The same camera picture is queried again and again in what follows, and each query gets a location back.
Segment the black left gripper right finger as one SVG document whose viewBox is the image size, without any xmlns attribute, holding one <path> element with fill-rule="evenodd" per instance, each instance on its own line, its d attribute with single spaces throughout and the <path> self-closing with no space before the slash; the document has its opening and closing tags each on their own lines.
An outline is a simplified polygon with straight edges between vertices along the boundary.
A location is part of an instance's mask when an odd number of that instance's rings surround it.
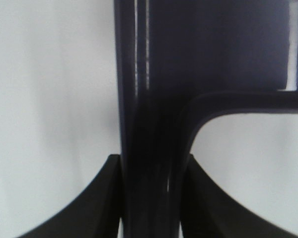
<svg viewBox="0 0 298 238">
<path fill-rule="evenodd" d="M 188 157 L 180 207 L 185 238 L 294 238 L 295 234 L 259 217 L 224 192 Z"/>
</svg>

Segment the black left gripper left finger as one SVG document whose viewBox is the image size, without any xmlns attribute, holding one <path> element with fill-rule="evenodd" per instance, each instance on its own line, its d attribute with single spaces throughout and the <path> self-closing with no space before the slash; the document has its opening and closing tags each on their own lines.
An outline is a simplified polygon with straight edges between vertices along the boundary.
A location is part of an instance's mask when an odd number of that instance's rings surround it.
<svg viewBox="0 0 298 238">
<path fill-rule="evenodd" d="M 92 182 L 67 207 L 24 238 L 115 238 L 122 215 L 119 155 L 110 155 Z"/>
</svg>

